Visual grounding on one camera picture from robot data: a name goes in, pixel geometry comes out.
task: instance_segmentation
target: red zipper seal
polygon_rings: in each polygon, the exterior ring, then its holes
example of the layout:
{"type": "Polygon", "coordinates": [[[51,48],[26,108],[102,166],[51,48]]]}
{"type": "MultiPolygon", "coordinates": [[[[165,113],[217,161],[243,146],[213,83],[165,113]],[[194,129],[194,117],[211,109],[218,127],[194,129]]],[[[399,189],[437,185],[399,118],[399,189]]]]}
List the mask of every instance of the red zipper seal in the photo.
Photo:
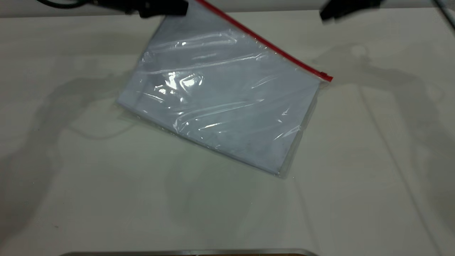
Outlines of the red zipper seal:
{"type": "Polygon", "coordinates": [[[251,37],[253,37],[254,39],[258,40],[259,42],[263,43],[265,46],[269,47],[270,49],[274,50],[275,52],[277,52],[278,54],[282,55],[283,57],[285,57],[286,59],[290,60],[292,63],[298,65],[299,67],[303,68],[304,70],[326,80],[326,81],[329,81],[331,82],[333,77],[327,75],[326,73],[324,72],[320,72],[320,71],[317,71],[316,69],[308,66],[307,64],[299,61],[298,59],[292,57],[291,55],[289,55],[287,52],[281,50],[280,48],[278,48],[276,45],[272,44],[271,42],[265,40],[263,37],[261,37],[260,35],[254,33],[251,29],[245,27],[244,25],[242,25],[240,22],[236,21],[235,19],[233,19],[231,16],[227,15],[226,13],[224,13],[222,10],[218,9],[217,7],[209,4],[207,1],[205,0],[196,0],[196,2],[198,2],[199,4],[203,5],[204,7],[206,7],[207,9],[209,9],[210,11],[212,11],[213,13],[217,14],[218,16],[222,17],[223,19],[229,21],[232,25],[236,26],[237,28],[239,28],[240,30],[242,30],[243,32],[249,34],[251,37]]]}

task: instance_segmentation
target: plastic wrinkle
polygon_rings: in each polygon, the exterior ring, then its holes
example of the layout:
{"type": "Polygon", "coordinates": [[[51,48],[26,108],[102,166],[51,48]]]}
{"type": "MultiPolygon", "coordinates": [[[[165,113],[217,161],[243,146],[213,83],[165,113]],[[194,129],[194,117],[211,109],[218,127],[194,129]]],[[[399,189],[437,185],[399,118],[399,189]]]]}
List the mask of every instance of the plastic wrinkle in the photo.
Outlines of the plastic wrinkle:
{"type": "Polygon", "coordinates": [[[199,0],[188,3],[185,17],[164,19],[117,102],[181,138],[285,176],[320,79],[199,0]]]}
{"type": "Polygon", "coordinates": [[[292,57],[287,52],[281,50],[276,45],[274,45],[271,42],[265,40],[260,35],[254,33],[252,30],[250,30],[249,28],[245,27],[243,24],[241,24],[240,22],[236,21],[231,16],[227,15],[226,13],[224,13],[223,11],[218,9],[217,7],[211,5],[207,1],[205,1],[205,0],[195,0],[195,1],[199,2],[201,5],[205,6],[207,9],[209,9],[210,11],[215,13],[216,15],[218,15],[218,16],[222,17],[223,19],[227,20],[232,25],[236,26],[238,29],[240,29],[243,32],[245,32],[246,34],[250,35],[255,40],[258,40],[259,42],[265,44],[267,47],[270,47],[272,50],[274,50],[275,52],[279,53],[280,55],[282,55],[286,59],[290,60],[292,63],[294,63],[294,64],[300,66],[301,68],[303,68],[304,70],[306,70],[306,71],[308,71],[308,72],[320,77],[321,79],[324,79],[324,80],[326,80],[328,82],[332,81],[333,77],[327,75],[324,72],[317,71],[316,69],[314,69],[314,68],[308,66],[307,64],[299,61],[298,59],[292,57]]]}

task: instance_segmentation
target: white wall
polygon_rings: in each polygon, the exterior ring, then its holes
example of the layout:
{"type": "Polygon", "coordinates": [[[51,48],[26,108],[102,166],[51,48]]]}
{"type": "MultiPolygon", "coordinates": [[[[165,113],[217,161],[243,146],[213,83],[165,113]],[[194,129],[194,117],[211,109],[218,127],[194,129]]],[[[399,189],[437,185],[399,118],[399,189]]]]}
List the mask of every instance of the white wall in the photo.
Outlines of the white wall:
{"type": "MultiPolygon", "coordinates": [[[[314,10],[326,0],[209,0],[226,12],[264,10],[314,10]]],[[[431,6],[430,0],[386,0],[384,7],[431,6]]],[[[0,0],[0,17],[102,15],[115,13],[94,6],[73,10],[59,10],[45,6],[36,0],[0,0]]]]}

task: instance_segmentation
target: table surface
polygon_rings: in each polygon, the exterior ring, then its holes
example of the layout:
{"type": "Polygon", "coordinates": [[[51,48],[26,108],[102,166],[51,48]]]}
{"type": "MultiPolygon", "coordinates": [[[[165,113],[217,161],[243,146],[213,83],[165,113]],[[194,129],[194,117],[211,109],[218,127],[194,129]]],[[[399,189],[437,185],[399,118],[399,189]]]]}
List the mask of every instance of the table surface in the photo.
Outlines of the table surface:
{"type": "Polygon", "coordinates": [[[160,18],[0,19],[0,255],[455,254],[455,36],[438,12],[232,16],[335,77],[286,179],[114,104],[160,18]]]}

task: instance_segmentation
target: plastic zipper bag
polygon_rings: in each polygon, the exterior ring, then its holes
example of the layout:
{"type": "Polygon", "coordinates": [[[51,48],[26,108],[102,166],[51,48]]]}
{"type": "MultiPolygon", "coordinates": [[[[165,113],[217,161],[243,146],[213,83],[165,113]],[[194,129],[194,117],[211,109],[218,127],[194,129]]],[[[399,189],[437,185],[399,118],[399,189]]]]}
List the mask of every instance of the plastic zipper bag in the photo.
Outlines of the plastic zipper bag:
{"type": "Polygon", "coordinates": [[[199,145],[284,176],[321,79],[204,0],[167,16],[117,102],[199,145]]]}

